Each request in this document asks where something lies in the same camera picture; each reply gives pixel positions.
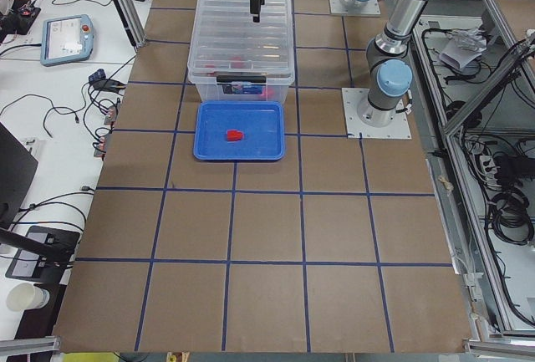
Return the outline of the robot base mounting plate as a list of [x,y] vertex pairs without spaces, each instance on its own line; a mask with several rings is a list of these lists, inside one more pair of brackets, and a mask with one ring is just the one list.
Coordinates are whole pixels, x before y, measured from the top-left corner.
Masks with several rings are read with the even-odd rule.
[[410,110],[400,99],[393,110],[377,110],[367,88],[342,88],[347,136],[355,139],[410,140]]
[[377,0],[361,2],[358,0],[329,0],[330,13],[337,16],[377,18],[380,5]]

